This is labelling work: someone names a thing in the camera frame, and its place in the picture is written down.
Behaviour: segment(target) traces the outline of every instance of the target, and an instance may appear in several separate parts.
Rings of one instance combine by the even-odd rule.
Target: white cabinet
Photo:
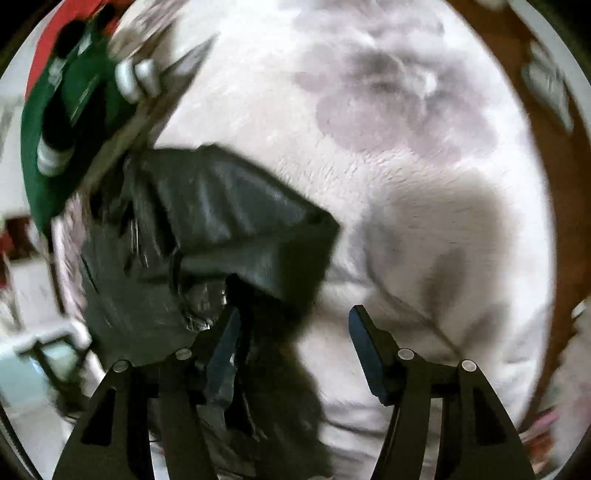
[[[26,330],[61,318],[50,266],[41,257],[8,264],[18,320]]]

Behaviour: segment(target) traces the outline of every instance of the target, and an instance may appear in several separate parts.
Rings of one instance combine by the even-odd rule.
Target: white fluffy blanket
[[[480,39],[442,0],[193,0],[157,56],[212,35],[157,146],[223,144],[341,224],[292,346],[335,478],[371,476],[390,415],[349,339],[354,304],[426,359],[476,361],[518,422],[547,342],[553,223],[526,113]]]

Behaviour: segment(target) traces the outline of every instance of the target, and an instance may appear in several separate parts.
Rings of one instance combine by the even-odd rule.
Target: black cloth
[[[329,213],[216,145],[122,161],[91,210],[85,318],[105,368],[119,359],[150,364],[190,346],[229,301],[231,275],[301,318],[339,231]]]

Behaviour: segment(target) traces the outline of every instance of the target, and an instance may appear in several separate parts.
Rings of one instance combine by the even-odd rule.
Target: screw
[[[475,372],[476,369],[477,369],[477,366],[476,366],[476,364],[472,360],[464,360],[462,362],[462,368],[466,372]]]
[[[129,368],[127,360],[118,360],[113,364],[113,370],[117,373],[125,372]]]
[[[414,352],[410,348],[401,348],[398,351],[398,356],[402,360],[412,360],[414,358]]]
[[[175,356],[179,360],[188,360],[189,358],[191,358],[192,355],[193,352],[189,348],[181,348],[180,350],[177,350],[177,352],[175,353]]]

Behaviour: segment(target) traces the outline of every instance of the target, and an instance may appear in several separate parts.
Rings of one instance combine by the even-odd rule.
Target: red fabric
[[[13,249],[14,244],[8,232],[0,232],[0,255],[7,254]]]
[[[35,56],[33,57],[31,70],[29,71],[29,78],[27,81],[27,92],[25,95],[29,95],[29,92],[33,88],[33,85],[35,85],[35,82],[39,78],[39,75],[45,68],[47,60],[49,59],[49,56],[51,54],[51,49],[53,48],[53,44],[55,43],[57,34],[65,24],[74,20],[75,18],[88,18],[96,10],[98,10],[98,8],[101,5],[105,3],[113,4],[117,8],[118,13],[121,15],[133,2],[134,0],[64,1],[64,3],[60,6],[55,15],[53,15],[53,17],[47,24],[45,30],[41,34],[41,37],[39,38],[39,42],[37,43],[37,49],[35,51]],[[107,30],[110,33],[113,33],[115,31],[116,25],[117,22],[115,19],[107,26]]]

